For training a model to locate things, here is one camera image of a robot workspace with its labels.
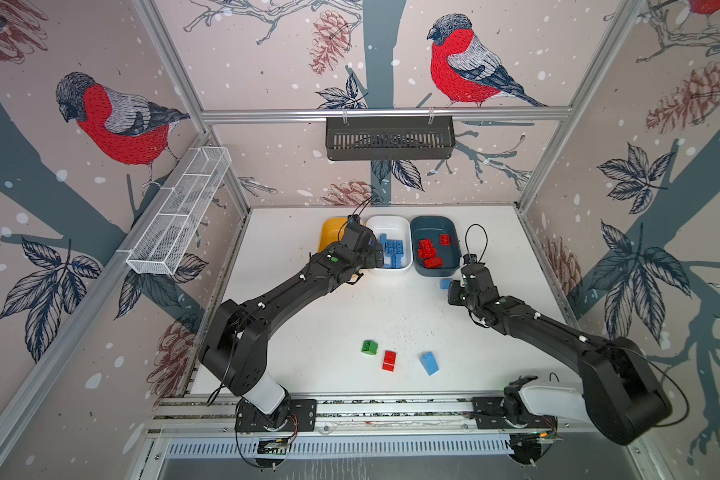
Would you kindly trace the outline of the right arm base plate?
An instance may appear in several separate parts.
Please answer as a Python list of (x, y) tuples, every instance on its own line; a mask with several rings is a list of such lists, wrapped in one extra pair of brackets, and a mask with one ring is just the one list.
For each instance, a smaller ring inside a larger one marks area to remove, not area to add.
[(478, 429), (549, 428), (556, 431), (556, 417), (533, 414), (521, 400), (521, 388), (537, 379), (535, 375), (519, 377), (504, 387), (502, 397), (474, 397), (472, 411), (466, 416), (476, 421)]

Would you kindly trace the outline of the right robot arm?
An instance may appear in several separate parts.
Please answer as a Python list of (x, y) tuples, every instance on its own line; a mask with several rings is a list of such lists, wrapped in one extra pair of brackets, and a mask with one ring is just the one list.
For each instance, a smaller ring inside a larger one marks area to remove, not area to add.
[(465, 307), (474, 324), (522, 340), (576, 373), (584, 420), (618, 445), (631, 443), (672, 414), (670, 399), (634, 342), (588, 336), (516, 297), (501, 295), (474, 254), (464, 256), (461, 279), (451, 282), (448, 303)]

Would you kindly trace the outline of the yellow plastic bin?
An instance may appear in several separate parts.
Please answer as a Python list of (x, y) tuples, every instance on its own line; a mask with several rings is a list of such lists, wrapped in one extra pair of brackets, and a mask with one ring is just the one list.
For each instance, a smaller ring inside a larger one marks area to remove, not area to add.
[(347, 225), (347, 221), (348, 218), (344, 216), (332, 217), (323, 223), (320, 233), (318, 252), (322, 252), (334, 242), (341, 240), (341, 238), (343, 237), (344, 229)]

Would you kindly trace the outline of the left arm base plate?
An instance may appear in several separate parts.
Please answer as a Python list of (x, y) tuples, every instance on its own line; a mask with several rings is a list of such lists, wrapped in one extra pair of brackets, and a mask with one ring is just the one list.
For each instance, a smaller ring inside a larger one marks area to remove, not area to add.
[(237, 433), (301, 433), (315, 429), (317, 401), (293, 399), (286, 392), (283, 401), (270, 414), (265, 414), (246, 399), (241, 399), (236, 410)]

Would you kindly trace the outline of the white plastic bin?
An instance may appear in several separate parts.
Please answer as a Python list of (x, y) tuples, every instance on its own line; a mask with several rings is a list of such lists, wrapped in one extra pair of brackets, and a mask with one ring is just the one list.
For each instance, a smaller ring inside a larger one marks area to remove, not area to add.
[(411, 228), (401, 216), (376, 215), (367, 221), (367, 227), (376, 235), (382, 247), (383, 265), (371, 271), (382, 276), (399, 276), (413, 264)]

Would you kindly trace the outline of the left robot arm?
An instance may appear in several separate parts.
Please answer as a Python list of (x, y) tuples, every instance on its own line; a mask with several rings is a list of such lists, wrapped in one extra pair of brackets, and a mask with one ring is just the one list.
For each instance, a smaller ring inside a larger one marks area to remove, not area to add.
[(313, 301), (357, 283), (366, 270), (383, 264), (382, 247), (373, 231), (357, 214), (348, 216), (343, 236), (311, 255), (288, 280), (240, 304), (224, 301), (199, 349), (200, 363), (274, 428), (281, 426), (291, 414), (290, 394), (267, 373), (269, 339)]

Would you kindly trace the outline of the dark teal plastic bin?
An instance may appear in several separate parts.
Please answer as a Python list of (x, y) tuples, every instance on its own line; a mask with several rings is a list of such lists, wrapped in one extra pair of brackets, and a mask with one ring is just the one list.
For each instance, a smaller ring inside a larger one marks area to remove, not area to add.
[[(447, 234), (451, 244), (440, 244), (440, 236)], [(460, 266), (461, 249), (454, 223), (444, 216), (418, 216), (411, 221), (411, 239), (413, 242), (414, 268), (424, 277), (450, 277)], [(437, 251), (436, 257), (443, 259), (444, 265), (439, 269), (427, 269), (423, 260), (418, 258), (419, 241), (429, 239)]]

